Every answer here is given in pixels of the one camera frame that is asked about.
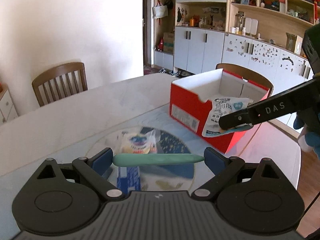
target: jar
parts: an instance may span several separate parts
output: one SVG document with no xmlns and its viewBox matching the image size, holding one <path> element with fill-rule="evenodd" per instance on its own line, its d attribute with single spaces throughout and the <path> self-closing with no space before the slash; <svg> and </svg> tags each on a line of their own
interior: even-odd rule
<svg viewBox="0 0 320 240">
<path fill-rule="evenodd" d="M 239 28 L 240 32 L 242 32 L 243 25 L 244 25 L 244 17 L 241 14 L 238 13 L 236 15 L 236 27 Z"/>
</svg>

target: wooden chair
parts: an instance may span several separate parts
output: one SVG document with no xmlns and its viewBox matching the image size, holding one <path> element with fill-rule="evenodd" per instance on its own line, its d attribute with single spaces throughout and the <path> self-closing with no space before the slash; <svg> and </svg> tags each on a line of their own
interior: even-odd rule
<svg viewBox="0 0 320 240">
<path fill-rule="evenodd" d="M 61 91 L 60 91 L 61 88 L 62 88 L 64 97 L 68 97 L 69 95 L 74 94 L 68 73 L 71 73 L 73 85 L 76 90 L 75 93 L 81 92 L 79 90 L 78 82 L 76 80 L 76 74 L 75 74 L 76 71 L 79 71 L 79 73 L 80 73 L 79 82 L 81 82 L 82 90 L 83 91 L 88 90 L 87 80 L 86 80 L 85 71 L 84 71 L 84 64 L 81 62 L 72 62 L 72 63 L 67 63 L 67 64 L 63 64 L 60 66 L 56 66 L 51 69 L 48 69 L 47 71 L 45 71 L 45 72 L 41 73 L 39 76 L 37 76 L 32 82 L 32 87 L 33 87 L 33 90 L 36 94 L 36 98 L 38 100 L 39 105 L 44 106 L 44 101 L 42 99 L 42 96 L 41 96 L 41 93 L 39 90 L 39 86 L 43 87 L 47 103 L 48 104 L 51 103 L 49 94 L 48 94 L 46 86 L 45 86 L 46 82 L 49 85 L 49 89 L 51 92 L 51 98 L 53 99 L 53 101 L 57 100 L 56 95 L 58 95 L 59 99 L 63 98 L 61 96 Z M 66 83 L 68 84 L 69 93 L 66 89 L 65 81 L 63 80 L 63 75 L 65 75 L 65 80 L 66 80 Z M 57 77 L 59 77 L 60 86 L 58 85 Z M 52 82 L 54 83 L 56 91 L 54 91 L 54 89 L 52 87 Z"/>
<path fill-rule="evenodd" d="M 247 69 L 245 67 L 241 67 L 234 64 L 228 64 L 228 63 L 217 64 L 216 69 L 219 69 L 219 68 L 223 68 L 234 74 L 238 74 L 242 76 L 244 79 L 251 80 L 253 82 L 256 82 L 257 84 L 260 84 L 266 88 L 269 88 L 268 97 L 271 97 L 271 94 L 274 88 L 273 84 L 267 78 L 260 75 L 259 73 L 254 72 L 253 70 Z"/>
</svg>

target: white tabletop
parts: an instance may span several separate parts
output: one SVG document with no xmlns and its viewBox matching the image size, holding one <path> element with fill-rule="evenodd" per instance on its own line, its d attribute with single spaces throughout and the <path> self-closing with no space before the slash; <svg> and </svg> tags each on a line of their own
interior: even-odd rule
<svg viewBox="0 0 320 240">
<path fill-rule="evenodd" d="M 11 213 L 15 195 L 47 157 L 68 163 L 77 157 L 91 157 L 92 148 L 103 149 L 97 142 L 106 135 L 134 126 L 166 130 L 180 138 L 191 153 L 203 154 L 210 146 L 168 115 L 170 84 L 167 74 L 140 78 L 89 90 L 41 107 L 0 127 L 0 239 L 18 232 Z M 226 154 L 246 162 L 272 158 L 290 182 L 297 187 L 300 173 L 300 148 L 269 123 L 249 130 Z M 202 175 L 191 191 L 213 174 L 205 164 L 197 163 Z"/>
</svg>

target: red shoebox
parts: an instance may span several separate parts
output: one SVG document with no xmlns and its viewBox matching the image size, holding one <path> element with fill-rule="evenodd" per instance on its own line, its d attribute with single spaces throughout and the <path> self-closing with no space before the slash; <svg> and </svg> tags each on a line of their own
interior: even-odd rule
<svg viewBox="0 0 320 240">
<path fill-rule="evenodd" d="M 219 151 L 226 153 L 246 131 L 218 137 L 203 137 L 202 131 L 212 110 L 209 98 L 220 94 L 228 97 L 250 98 L 254 103 L 267 98 L 269 89 L 223 69 L 185 77 L 172 82 L 170 116 L 195 132 Z"/>
</svg>

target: barcode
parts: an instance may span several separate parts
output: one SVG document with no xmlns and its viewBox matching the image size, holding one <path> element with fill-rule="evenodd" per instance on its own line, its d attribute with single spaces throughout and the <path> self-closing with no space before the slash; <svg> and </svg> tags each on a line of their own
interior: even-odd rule
<svg viewBox="0 0 320 240">
<path fill-rule="evenodd" d="M 186 111 L 181 108 L 172 105 L 171 115 L 182 122 L 184 125 L 189 127 L 194 132 L 198 131 L 199 120 L 194 118 L 192 115 L 188 114 Z"/>
</svg>

